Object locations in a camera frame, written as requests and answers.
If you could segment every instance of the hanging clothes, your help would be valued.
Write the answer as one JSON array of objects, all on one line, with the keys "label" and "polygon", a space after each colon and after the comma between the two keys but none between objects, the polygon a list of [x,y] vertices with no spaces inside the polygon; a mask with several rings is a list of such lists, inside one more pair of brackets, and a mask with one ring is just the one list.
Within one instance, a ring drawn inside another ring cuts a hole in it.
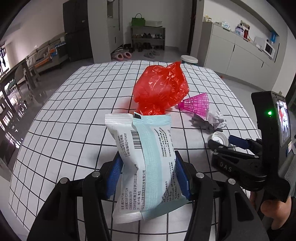
[{"label": "hanging clothes", "polygon": [[3,65],[4,65],[4,67],[6,67],[6,63],[5,63],[5,60],[4,60],[5,52],[4,52],[4,49],[3,48],[0,49],[0,55],[2,57],[2,63],[3,63]]}]

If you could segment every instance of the white packet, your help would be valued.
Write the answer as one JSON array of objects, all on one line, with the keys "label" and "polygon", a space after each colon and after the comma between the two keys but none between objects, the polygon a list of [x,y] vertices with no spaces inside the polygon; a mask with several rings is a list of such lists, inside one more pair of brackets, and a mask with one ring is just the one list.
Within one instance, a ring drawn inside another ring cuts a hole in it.
[{"label": "white packet", "polygon": [[[147,139],[141,136],[142,132],[139,135],[133,125],[133,120],[141,120],[134,119],[132,114],[105,115],[105,125],[115,139],[124,162],[121,194],[112,214],[115,223],[152,219],[188,202],[174,173],[176,156],[170,134],[170,115],[141,117],[142,120],[148,119],[142,126],[150,129],[157,150],[151,146],[147,148],[149,144],[142,147],[142,141],[147,143]],[[144,157],[143,148],[158,153],[158,161],[148,154]]]}]

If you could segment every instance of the barcode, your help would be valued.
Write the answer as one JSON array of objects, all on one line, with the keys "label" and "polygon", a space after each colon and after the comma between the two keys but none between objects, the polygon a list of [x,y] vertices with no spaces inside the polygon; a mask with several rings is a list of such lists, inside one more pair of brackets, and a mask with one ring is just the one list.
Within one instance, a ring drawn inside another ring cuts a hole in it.
[{"label": "barcode", "polygon": [[139,133],[137,131],[131,131],[131,136],[133,138],[133,145],[135,149],[142,149]]}]

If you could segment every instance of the gray sofa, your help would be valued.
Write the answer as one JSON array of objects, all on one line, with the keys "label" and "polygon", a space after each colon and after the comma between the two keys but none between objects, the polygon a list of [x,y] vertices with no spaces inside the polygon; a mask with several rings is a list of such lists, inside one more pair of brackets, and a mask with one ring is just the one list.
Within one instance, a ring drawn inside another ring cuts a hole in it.
[{"label": "gray sofa", "polygon": [[65,33],[60,33],[53,37],[51,40],[46,41],[38,48],[34,49],[28,56],[27,65],[29,69],[33,66],[36,67],[38,73],[47,70],[53,66],[59,65],[69,57],[66,51],[57,51],[55,45],[61,43],[61,37]]}]

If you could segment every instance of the orange cushion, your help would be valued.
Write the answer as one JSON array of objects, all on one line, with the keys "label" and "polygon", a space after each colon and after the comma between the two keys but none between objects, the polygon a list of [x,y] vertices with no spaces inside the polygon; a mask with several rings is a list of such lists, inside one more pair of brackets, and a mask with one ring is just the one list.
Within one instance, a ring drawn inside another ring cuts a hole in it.
[{"label": "orange cushion", "polygon": [[48,61],[50,61],[50,57],[47,57],[45,60],[39,62],[38,64],[35,64],[35,68],[38,68],[39,66],[47,63]]}]

